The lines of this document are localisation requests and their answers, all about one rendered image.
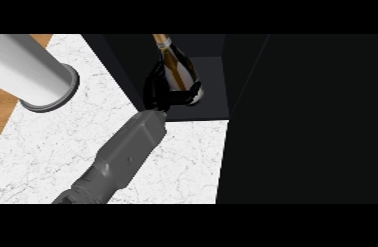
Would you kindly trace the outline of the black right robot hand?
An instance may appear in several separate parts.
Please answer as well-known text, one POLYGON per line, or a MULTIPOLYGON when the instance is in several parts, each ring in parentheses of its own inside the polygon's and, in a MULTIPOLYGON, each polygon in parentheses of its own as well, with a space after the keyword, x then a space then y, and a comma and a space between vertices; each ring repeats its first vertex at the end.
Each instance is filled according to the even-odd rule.
POLYGON ((171 106, 193 106, 201 99, 202 84, 196 82, 189 90, 173 91, 165 77, 164 64, 156 62, 143 85, 143 104, 147 110, 167 112, 171 106))

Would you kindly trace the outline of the dark wine bottle gold neck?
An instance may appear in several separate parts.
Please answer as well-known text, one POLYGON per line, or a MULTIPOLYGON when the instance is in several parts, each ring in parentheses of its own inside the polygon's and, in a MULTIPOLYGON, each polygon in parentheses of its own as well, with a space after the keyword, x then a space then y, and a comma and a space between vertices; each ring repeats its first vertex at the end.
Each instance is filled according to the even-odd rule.
POLYGON ((183 104, 193 106, 204 96, 204 89, 192 61, 175 47, 167 34, 153 34, 152 37, 159 49, 170 92, 175 96, 186 96, 183 104))

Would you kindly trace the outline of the dark grey cabinet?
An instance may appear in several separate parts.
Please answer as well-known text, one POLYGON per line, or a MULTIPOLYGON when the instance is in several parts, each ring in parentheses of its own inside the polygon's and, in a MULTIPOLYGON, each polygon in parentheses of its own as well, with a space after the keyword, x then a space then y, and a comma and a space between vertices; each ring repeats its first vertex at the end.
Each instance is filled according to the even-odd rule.
MULTIPOLYGON (((85 34, 82 36, 134 107, 142 110, 143 83, 158 61, 149 34, 85 34)), ((175 106, 170 122, 230 118, 263 46, 264 34, 174 34, 173 44, 189 57, 204 86, 193 107, 175 106)))

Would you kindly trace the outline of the dark grey cabinet door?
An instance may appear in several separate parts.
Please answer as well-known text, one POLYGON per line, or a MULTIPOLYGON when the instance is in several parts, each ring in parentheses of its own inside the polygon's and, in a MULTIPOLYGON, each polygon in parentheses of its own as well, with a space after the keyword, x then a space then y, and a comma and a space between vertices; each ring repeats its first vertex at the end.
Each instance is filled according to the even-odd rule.
POLYGON ((271 35, 232 112, 217 200, 378 203, 378 35, 271 35))

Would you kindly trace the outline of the white cylinder with grey rim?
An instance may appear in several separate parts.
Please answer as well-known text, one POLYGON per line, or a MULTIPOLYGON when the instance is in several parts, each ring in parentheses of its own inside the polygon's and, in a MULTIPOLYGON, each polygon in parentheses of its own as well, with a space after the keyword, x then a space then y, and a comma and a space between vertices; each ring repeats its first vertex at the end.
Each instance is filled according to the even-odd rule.
POLYGON ((56 60, 29 34, 0 34, 0 89, 29 111, 46 113, 62 107, 78 85, 77 70, 56 60))

